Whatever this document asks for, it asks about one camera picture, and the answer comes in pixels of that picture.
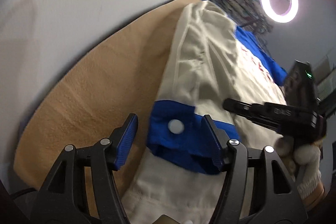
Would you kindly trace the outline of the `white gloved right hand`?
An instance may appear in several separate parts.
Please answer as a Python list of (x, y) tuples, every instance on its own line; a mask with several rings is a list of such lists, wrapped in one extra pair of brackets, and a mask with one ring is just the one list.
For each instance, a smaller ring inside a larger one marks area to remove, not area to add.
[(303, 202), (310, 205), (320, 200), (325, 190), (319, 170), (319, 147), (305, 144), (295, 148), (294, 140), (284, 136), (276, 141), (274, 148), (294, 180)]

